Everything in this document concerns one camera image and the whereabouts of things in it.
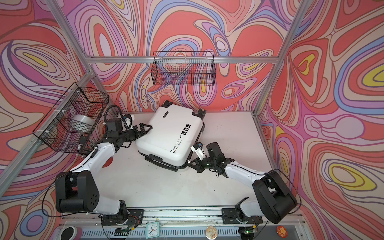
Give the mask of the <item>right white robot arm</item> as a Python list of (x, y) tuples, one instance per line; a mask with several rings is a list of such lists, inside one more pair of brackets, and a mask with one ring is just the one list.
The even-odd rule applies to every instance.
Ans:
[(229, 214), (222, 214), (222, 219), (227, 223), (234, 221), (247, 224), (253, 217), (266, 217), (273, 224), (279, 223), (286, 215), (294, 212), (298, 205), (292, 191), (283, 181), (276, 170), (260, 172), (245, 167), (232, 158), (227, 158), (218, 143), (203, 145), (200, 142), (191, 147), (191, 151), (198, 157), (191, 161), (189, 166), (202, 173), (209, 170), (217, 177), (236, 180), (250, 187), (256, 196), (255, 200), (243, 198)]

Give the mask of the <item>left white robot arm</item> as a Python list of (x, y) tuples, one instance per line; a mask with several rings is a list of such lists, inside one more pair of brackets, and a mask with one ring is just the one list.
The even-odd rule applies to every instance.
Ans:
[(56, 209), (59, 213), (92, 213), (117, 218), (121, 222), (129, 218), (123, 200), (103, 196), (94, 176), (120, 148), (148, 134), (151, 125), (134, 126), (132, 119), (111, 119), (106, 122), (106, 132), (96, 147), (77, 166), (56, 177)]

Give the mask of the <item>black suitcase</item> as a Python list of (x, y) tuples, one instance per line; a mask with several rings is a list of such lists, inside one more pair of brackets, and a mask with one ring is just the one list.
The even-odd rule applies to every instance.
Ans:
[(149, 121), (151, 130), (136, 140), (140, 155), (146, 161), (177, 172), (188, 166), (193, 151), (204, 131), (206, 111), (181, 107), (166, 100)]

